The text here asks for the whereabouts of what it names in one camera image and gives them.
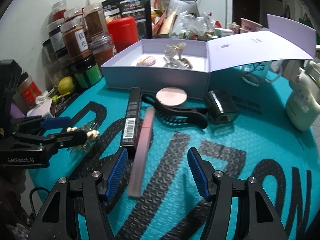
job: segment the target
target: pink nail file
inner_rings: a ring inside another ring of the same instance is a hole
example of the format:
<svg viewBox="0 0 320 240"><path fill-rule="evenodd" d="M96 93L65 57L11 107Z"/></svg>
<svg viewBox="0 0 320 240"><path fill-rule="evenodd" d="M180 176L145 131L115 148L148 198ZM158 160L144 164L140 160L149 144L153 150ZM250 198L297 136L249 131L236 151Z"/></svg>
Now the pink nail file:
<svg viewBox="0 0 320 240"><path fill-rule="evenodd" d="M131 197L141 197L141 186L146 168L152 133L152 123L155 118L155 113L156 110L153 107L148 107L144 116L128 185L128 195Z"/></svg>

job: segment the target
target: jar label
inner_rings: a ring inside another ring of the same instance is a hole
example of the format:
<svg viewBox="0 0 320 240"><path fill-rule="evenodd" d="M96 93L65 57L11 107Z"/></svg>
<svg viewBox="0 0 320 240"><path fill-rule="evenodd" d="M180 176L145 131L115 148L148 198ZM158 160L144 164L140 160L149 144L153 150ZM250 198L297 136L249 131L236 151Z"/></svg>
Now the jar label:
<svg viewBox="0 0 320 240"><path fill-rule="evenodd" d="M41 91L39 90L39 88L37 87L37 85L32 82L30 85L29 85L29 88L31 89L32 93L37 97L37 96L40 96L42 95Z"/></svg>
<svg viewBox="0 0 320 240"><path fill-rule="evenodd" d="M47 47L43 47L43 50L44 50L45 55L47 56L48 61L51 62L51 58L50 58Z"/></svg>
<svg viewBox="0 0 320 240"><path fill-rule="evenodd" d="M75 17L75 19L79 19L79 20L80 20L80 22L81 22L81 25L82 25L83 27L85 27L84 19L83 19L83 16L82 16L82 15L78 15L78 16L76 16L76 17Z"/></svg>
<svg viewBox="0 0 320 240"><path fill-rule="evenodd" d="M58 32L58 33L52 35L50 37L50 41L51 41L53 50L55 52L57 52L59 49L63 49L65 47L63 39L62 39L62 33L61 32Z"/></svg>
<svg viewBox="0 0 320 240"><path fill-rule="evenodd" d="M21 97L28 107L32 107L36 102L36 96L32 93L30 88L26 88L22 93Z"/></svg>
<svg viewBox="0 0 320 240"><path fill-rule="evenodd" d="M75 36L76 36L76 40L78 42L78 46L79 46L80 51L84 52L85 50L88 50L89 47L88 47L87 41L85 39L83 29L76 31Z"/></svg>

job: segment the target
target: metal screw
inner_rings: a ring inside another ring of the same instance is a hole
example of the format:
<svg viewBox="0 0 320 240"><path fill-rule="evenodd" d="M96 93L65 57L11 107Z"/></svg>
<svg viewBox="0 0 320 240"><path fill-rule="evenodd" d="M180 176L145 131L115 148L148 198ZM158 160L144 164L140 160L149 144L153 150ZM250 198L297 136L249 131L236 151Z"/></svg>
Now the metal screw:
<svg viewBox="0 0 320 240"><path fill-rule="evenodd" d="M215 175L216 177L222 177L222 176L223 176L223 172L222 172L222 171L215 171L215 172L214 172L214 175Z"/></svg>
<svg viewBox="0 0 320 240"><path fill-rule="evenodd" d="M92 176L94 176L94 177L99 177L101 175L101 172L100 171L94 171L93 173L92 173Z"/></svg>
<svg viewBox="0 0 320 240"><path fill-rule="evenodd" d="M249 182L252 183L252 184L254 184L254 183L257 182L257 179L256 179L255 177L250 177L250 178L249 178Z"/></svg>
<svg viewBox="0 0 320 240"><path fill-rule="evenodd" d="M66 178L66 177L61 177L61 178L58 180L58 182L61 183L61 184L65 183L66 181L67 181L67 178Z"/></svg>

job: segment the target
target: blue gripper pad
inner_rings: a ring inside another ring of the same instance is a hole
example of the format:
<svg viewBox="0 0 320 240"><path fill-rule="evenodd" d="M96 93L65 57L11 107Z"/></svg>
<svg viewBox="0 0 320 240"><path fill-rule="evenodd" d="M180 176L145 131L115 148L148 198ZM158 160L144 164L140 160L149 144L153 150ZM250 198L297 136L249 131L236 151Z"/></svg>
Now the blue gripper pad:
<svg viewBox="0 0 320 240"><path fill-rule="evenodd" d="M127 165L127 161L128 161L128 152L124 148L121 154L119 155L118 160L116 161L116 164L113 166L113 170L108 178L107 191L105 193L106 199L108 201L112 197L114 197L117 192L124 169Z"/></svg>
<svg viewBox="0 0 320 240"><path fill-rule="evenodd" d="M191 149L188 150L188 164L199 191L199 195L204 197L205 200L208 200L210 197L208 180Z"/></svg>
<svg viewBox="0 0 320 240"><path fill-rule="evenodd" d="M48 118L41 123L41 127L46 130L71 127L72 121L70 117Z"/></svg>

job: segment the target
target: clear glass mug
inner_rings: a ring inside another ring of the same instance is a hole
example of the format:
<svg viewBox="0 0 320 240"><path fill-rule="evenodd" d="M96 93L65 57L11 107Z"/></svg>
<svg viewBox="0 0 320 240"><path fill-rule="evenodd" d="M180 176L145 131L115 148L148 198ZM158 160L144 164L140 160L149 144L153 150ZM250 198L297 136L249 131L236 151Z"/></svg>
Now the clear glass mug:
<svg viewBox="0 0 320 240"><path fill-rule="evenodd" d="M271 64L279 67L278 74L274 79L266 78ZM282 66L276 61L258 62L241 66L242 79L248 84L259 87L264 81L273 83L282 75Z"/></svg>

